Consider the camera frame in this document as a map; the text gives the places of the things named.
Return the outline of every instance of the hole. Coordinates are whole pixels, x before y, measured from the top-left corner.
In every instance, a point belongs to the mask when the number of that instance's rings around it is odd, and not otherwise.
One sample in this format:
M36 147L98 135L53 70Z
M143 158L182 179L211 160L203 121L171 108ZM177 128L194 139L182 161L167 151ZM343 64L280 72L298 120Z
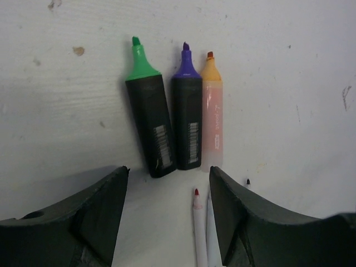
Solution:
M25 219L33 219L33 218L38 218L41 217L43 215L43 211L34 211L32 213L27 214L25 217L21 218L21 220L25 220Z

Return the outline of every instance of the purple highlighter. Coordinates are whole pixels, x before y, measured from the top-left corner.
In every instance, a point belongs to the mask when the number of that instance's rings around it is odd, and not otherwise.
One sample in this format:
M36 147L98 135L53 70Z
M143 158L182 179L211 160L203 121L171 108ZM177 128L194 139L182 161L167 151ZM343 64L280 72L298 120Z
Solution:
M193 67L187 43L172 77L172 91L177 166L179 170L197 168L201 165L202 78Z

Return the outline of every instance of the green highlighter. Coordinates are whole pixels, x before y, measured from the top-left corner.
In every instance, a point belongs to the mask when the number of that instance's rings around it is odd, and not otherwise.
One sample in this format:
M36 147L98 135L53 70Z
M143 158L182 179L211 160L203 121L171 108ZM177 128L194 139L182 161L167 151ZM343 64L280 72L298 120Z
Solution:
M176 170L162 74L149 64L137 37L132 38L132 54L134 69L125 84L150 175L160 178Z

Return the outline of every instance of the pen tip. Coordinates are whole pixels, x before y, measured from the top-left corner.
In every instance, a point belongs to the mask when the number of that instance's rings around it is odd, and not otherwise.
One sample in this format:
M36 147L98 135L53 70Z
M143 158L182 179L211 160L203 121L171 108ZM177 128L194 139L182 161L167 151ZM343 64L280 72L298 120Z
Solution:
M132 45L133 46L138 46L140 44L141 44L140 43L140 39L138 37L136 37L136 36L132 36Z
M186 50L186 51L189 50L189 44L187 44L186 42L184 42L184 44L183 44L183 50Z

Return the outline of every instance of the orange highlighter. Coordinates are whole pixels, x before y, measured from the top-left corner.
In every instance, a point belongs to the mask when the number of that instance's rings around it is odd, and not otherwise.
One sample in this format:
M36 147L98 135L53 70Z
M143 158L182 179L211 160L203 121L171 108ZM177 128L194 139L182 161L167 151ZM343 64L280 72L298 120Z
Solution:
M215 67L214 54L207 54L202 77L202 155L201 169L223 165L223 83Z

